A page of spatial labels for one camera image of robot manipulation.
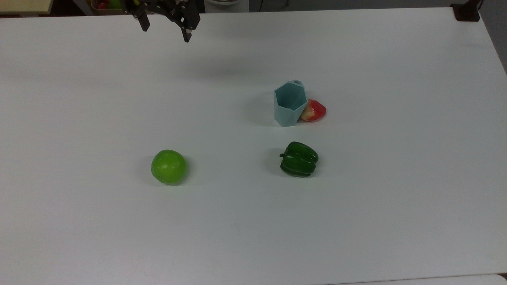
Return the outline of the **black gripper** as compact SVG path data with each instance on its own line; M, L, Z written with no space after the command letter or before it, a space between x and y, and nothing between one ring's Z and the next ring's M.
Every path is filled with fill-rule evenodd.
M163 15L171 22L182 25L183 40L188 43L200 22L195 0L123 0L122 10L137 19L142 31L147 31L149 13Z

